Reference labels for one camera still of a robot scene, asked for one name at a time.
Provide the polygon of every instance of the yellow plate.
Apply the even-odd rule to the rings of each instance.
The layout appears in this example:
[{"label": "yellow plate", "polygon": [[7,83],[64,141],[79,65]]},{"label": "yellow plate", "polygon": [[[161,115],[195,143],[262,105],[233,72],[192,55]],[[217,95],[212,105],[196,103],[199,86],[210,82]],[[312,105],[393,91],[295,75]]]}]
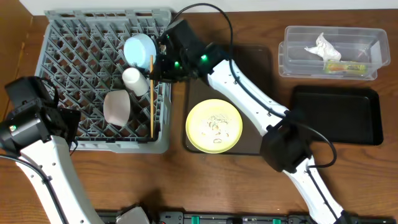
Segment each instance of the yellow plate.
[{"label": "yellow plate", "polygon": [[238,110],[223,100],[205,100],[189,112],[185,130],[189,141],[207,153],[231,149],[242,134],[242,117]]}]

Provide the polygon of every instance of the dark placemat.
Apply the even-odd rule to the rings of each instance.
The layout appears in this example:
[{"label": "dark placemat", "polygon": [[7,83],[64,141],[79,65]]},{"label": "dark placemat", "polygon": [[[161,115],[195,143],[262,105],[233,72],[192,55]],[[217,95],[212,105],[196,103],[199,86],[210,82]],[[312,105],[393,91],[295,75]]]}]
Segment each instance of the dark placemat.
[{"label": "dark placemat", "polygon": [[[240,45],[234,47],[234,60],[240,70],[247,76],[261,91],[272,97],[272,56],[269,49],[258,45]],[[201,80],[190,80],[187,87],[188,100],[185,104],[183,145],[190,152],[200,152],[189,141],[185,132],[185,121],[189,111],[198,103],[209,99],[220,99],[230,102],[227,97],[212,89]],[[257,131],[249,118],[237,108],[242,116],[243,131],[239,141],[234,147],[222,154],[246,154],[258,155],[260,151],[262,136]]]}]

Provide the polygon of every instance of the wooden tabletop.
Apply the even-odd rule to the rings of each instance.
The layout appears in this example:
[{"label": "wooden tabletop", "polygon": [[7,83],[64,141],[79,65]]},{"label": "wooden tabletop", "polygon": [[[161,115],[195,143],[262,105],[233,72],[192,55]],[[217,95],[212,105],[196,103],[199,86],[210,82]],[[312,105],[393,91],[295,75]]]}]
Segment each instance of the wooden tabletop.
[{"label": "wooden tabletop", "polygon": [[[321,170],[331,194],[343,208],[361,216],[398,219],[398,10],[285,11],[229,13],[237,44],[268,46],[273,57],[274,95],[289,103],[296,85],[369,86],[380,96],[384,142],[380,146],[336,144],[336,164]],[[187,14],[205,42],[229,41],[220,14]],[[33,75],[48,22],[34,17],[18,76]],[[278,44],[290,25],[382,28],[387,32],[391,64],[371,82],[282,78],[277,71]],[[81,152],[72,156],[78,176],[95,209],[118,210],[136,202],[152,209],[191,212],[282,214],[308,212],[289,178],[261,157],[193,154],[182,146],[185,84],[172,87],[170,149],[164,154]],[[316,161],[331,151],[312,144]],[[0,223],[48,223],[26,176],[13,162],[0,161]]]}]

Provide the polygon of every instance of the chopstick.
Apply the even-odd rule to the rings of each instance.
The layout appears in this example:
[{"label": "chopstick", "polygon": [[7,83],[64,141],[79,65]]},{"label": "chopstick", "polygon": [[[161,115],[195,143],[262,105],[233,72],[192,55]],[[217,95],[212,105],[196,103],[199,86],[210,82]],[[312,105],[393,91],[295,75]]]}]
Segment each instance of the chopstick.
[{"label": "chopstick", "polygon": [[[154,56],[150,56],[150,73],[154,71]],[[150,137],[154,138],[154,80],[150,80]]]}]

